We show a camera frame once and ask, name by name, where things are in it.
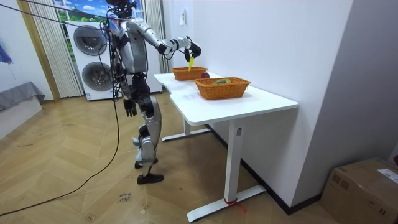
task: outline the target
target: brown basket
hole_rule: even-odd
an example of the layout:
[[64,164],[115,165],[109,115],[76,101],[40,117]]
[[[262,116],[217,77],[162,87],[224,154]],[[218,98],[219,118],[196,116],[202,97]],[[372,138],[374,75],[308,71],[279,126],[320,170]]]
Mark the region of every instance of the brown basket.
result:
[[242,97],[250,82],[241,78],[227,78],[231,80],[231,83],[213,84],[222,78],[199,78],[195,80],[195,83],[201,96],[206,100]]
[[175,79],[180,81],[201,78],[201,74],[205,71],[207,68],[203,67],[191,67],[190,71],[188,71],[188,67],[172,68]]

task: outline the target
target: white table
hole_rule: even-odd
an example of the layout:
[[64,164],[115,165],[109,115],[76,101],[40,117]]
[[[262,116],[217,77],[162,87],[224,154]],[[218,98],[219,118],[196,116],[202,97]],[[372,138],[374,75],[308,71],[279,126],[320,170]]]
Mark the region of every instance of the white table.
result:
[[[221,76],[208,72],[211,78]],[[265,188],[257,185],[237,193],[239,166],[242,151],[244,123],[242,118],[274,111],[298,107],[297,102],[277,96],[253,86],[248,86],[243,97],[206,100],[201,97],[194,81],[178,81],[173,73],[156,74],[155,78],[170,92],[170,99],[184,118],[184,133],[162,138],[163,141],[181,138],[192,134],[209,131],[202,129],[190,132],[189,125],[198,126],[229,121],[228,155],[226,165],[226,180],[224,199],[227,202],[240,202],[249,197],[265,192]],[[230,205],[224,199],[192,210],[187,214],[188,221],[192,222]]]

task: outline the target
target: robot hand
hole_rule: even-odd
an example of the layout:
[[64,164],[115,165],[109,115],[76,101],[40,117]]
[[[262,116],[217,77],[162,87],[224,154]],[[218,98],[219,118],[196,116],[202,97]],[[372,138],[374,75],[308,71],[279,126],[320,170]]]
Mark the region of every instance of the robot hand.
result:
[[123,99],[124,109],[126,110],[127,116],[133,117],[137,115],[136,104],[132,100]]

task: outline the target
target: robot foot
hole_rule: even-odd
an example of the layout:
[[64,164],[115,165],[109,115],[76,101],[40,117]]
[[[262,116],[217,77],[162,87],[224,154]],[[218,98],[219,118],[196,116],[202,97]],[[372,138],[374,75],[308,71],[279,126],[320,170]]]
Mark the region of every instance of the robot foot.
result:
[[158,183],[161,182],[164,179],[163,175],[160,174],[147,174],[146,177],[144,177],[143,175],[140,175],[137,178],[137,184],[154,184],[154,183]]
[[[154,164],[156,164],[158,161],[159,161],[159,160],[158,160],[157,158],[155,158]],[[136,168],[136,169],[141,169],[141,168],[142,168],[142,165],[140,165],[140,164],[136,161],[136,163],[134,164],[134,168]]]

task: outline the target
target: wooden floor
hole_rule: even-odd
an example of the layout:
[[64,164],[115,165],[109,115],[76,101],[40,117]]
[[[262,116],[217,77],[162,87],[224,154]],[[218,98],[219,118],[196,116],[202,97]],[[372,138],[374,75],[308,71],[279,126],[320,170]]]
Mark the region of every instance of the wooden floor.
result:
[[[169,94],[156,95],[162,136],[181,133],[182,117]],[[113,163],[73,195],[0,217],[0,223],[188,223],[190,210],[223,198],[226,149],[210,133],[158,146],[152,172],[158,184],[137,185],[131,137],[143,120],[128,118],[117,102],[120,145]],[[43,110],[0,140],[0,213],[47,200],[81,185],[112,157],[117,140],[113,104],[84,97],[47,103]],[[256,185],[241,167],[239,190]],[[287,216],[267,194],[196,223],[336,223],[319,204]]]

